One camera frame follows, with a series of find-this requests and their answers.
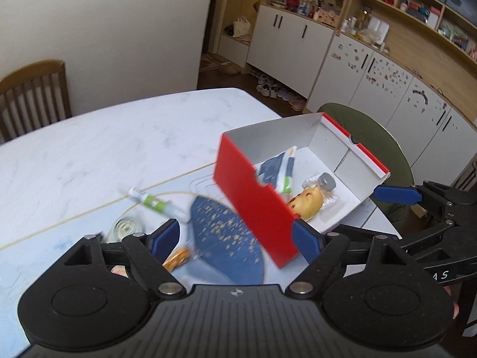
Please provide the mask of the tan squishy bread toy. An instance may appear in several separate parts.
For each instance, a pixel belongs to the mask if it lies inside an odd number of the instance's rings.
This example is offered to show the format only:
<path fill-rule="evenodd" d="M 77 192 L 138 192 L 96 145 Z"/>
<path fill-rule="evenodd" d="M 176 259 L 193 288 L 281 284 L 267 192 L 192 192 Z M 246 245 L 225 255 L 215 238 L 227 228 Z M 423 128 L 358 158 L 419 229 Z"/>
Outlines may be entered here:
<path fill-rule="evenodd" d="M 313 218 L 321 207 L 323 207 L 324 196 L 319 186 L 306 187 L 303 191 L 294 196 L 288 207 L 299 218 L 307 221 Z"/>

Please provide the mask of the red and white cardboard box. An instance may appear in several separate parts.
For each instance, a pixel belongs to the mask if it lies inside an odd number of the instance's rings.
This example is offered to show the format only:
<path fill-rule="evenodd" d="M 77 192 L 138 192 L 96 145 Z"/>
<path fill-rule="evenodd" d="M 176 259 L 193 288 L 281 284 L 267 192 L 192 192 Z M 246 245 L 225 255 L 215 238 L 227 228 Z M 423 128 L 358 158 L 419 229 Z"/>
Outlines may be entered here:
<path fill-rule="evenodd" d="M 322 112 L 223 133 L 213 178 L 272 262 L 283 268 L 298 255 L 291 234 L 296 217 L 287 203 L 304 182 L 323 173 L 335 188 L 331 202 L 310 219 L 320 233 L 334 228 L 391 174 Z"/>

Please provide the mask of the blue white snack packet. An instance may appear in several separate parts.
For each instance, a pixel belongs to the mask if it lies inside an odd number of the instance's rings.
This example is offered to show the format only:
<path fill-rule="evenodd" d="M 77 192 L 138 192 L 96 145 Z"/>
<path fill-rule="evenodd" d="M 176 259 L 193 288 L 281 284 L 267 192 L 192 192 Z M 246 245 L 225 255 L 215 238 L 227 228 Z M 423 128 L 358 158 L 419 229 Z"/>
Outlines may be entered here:
<path fill-rule="evenodd" d="M 285 201 L 292 198 L 296 151 L 296 146 L 290 147 L 262 162 L 255 172 L 260 185 L 270 185 Z"/>

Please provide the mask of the clear toothpick container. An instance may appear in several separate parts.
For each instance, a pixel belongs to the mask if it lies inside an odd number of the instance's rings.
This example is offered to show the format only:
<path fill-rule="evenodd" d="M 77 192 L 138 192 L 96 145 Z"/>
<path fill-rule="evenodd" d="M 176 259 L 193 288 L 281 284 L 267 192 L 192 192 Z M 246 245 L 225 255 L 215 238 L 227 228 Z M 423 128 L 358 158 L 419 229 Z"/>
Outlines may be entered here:
<path fill-rule="evenodd" d="M 327 209 L 336 202 L 334 194 L 336 182 L 330 173 L 324 172 L 321 175 L 313 175 L 305 179 L 302 183 L 302 188 L 319 188 L 323 196 L 322 209 Z"/>

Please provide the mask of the orange snack in wrapper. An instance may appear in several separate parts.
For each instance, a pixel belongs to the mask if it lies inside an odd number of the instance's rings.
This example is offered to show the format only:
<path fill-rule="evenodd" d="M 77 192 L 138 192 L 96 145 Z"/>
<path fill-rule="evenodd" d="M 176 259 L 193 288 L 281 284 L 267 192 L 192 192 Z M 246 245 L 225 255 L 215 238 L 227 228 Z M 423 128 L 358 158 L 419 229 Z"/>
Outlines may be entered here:
<path fill-rule="evenodd" d="M 183 246 L 174 250 L 162 264 L 169 272 L 183 266 L 191 257 L 191 251 Z"/>

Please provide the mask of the grey correction tape dispenser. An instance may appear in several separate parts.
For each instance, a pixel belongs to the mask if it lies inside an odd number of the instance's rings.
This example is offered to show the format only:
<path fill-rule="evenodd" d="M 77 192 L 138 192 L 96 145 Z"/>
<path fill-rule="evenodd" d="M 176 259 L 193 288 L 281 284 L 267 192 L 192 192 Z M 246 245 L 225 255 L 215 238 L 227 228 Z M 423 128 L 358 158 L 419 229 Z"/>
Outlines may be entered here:
<path fill-rule="evenodd" d="M 143 234 L 142 223 L 135 217 L 119 218 L 104 238 L 105 243 L 120 243 L 125 237 L 133 234 Z"/>

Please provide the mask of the white green marker pen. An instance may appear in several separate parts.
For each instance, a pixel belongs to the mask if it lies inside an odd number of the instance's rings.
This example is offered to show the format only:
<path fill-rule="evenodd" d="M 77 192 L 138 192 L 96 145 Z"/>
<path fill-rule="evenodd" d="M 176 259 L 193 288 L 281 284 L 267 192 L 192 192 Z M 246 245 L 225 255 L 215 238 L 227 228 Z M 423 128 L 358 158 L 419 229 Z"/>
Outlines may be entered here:
<path fill-rule="evenodd" d="M 188 212 L 172 202 L 160 199 L 158 196 L 153 196 L 140 188 L 119 185 L 119 191 L 157 213 L 184 223 L 189 221 L 190 215 Z"/>

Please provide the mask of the green upholstered chair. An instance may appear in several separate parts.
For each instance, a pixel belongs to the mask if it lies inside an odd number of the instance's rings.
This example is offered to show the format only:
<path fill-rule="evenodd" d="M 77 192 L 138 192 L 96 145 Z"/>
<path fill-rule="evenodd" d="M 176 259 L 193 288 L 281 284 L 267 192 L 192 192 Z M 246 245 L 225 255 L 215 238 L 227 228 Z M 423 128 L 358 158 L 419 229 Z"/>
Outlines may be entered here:
<path fill-rule="evenodd" d="M 328 103 L 318 112 L 325 112 L 351 134 L 354 143 L 361 143 L 391 172 L 386 186 L 408 187 L 414 184 L 411 167 L 398 142 L 377 121 L 351 107 Z"/>

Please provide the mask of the white storage cabinet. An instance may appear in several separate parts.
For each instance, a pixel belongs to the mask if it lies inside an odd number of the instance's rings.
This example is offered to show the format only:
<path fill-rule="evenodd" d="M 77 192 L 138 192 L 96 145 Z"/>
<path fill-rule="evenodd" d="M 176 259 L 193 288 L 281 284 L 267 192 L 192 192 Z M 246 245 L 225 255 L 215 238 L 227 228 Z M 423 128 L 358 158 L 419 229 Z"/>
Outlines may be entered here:
<path fill-rule="evenodd" d="M 476 161 L 476 129 L 455 105 L 380 52 L 329 27 L 262 5 L 247 63 L 303 96 L 369 115 L 397 140 L 415 181 L 462 184 Z"/>

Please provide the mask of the blue gold-speckled placemat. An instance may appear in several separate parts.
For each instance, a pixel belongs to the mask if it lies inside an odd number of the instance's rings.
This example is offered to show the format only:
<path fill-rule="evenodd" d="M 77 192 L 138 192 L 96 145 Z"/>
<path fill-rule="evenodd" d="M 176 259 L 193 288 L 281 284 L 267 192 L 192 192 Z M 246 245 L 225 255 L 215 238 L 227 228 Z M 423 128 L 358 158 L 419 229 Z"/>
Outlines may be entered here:
<path fill-rule="evenodd" d="M 262 285 L 260 243 L 232 209 L 197 196 L 190 209 L 194 260 L 189 273 L 212 285 Z"/>

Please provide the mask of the shoes on floor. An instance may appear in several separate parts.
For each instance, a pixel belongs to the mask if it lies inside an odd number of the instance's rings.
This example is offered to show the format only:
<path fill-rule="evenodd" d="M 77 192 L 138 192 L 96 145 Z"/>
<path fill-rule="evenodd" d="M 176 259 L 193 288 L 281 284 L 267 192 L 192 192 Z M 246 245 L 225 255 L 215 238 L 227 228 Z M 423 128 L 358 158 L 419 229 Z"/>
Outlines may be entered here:
<path fill-rule="evenodd" d="M 296 112 L 303 112 L 306 100 L 290 88 L 280 85 L 279 82 L 266 74 L 258 77 L 256 90 L 264 97 L 271 99 L 280 99 L 288 103 Z"/>

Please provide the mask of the wooden shelf unit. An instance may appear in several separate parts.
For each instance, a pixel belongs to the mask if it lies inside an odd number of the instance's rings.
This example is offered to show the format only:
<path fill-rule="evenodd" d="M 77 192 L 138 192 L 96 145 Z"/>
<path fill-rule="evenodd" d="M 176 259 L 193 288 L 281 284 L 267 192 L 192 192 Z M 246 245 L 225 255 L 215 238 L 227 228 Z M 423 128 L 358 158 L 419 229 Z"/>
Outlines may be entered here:
<path fill-rule="evenodd" d="M 234 13 L 256 19 L 267 0 L 227 0 L 226 24 Z M 337 29 L 347 18 L 360 17 L 365 7 L 371 16 L 390 25 L 385 48 L 391 60 L 417 73 L 442 90 L 467 85 L 476 78 L 476 20 L 457 9 L 458 0 L 325 0 L 334 10 Z"/>

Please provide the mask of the brown wooden chair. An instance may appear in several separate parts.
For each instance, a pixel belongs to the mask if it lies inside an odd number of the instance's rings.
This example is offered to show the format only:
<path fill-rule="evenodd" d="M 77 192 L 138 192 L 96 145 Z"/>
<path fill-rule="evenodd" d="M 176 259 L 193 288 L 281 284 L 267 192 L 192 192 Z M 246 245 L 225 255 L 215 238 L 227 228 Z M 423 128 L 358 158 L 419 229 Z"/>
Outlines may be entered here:
<path fill-rule="evenodd" d="M 38 61 L 1 78 L 1 141 L 11 141 L 71 116 L 63 61 Z"/>

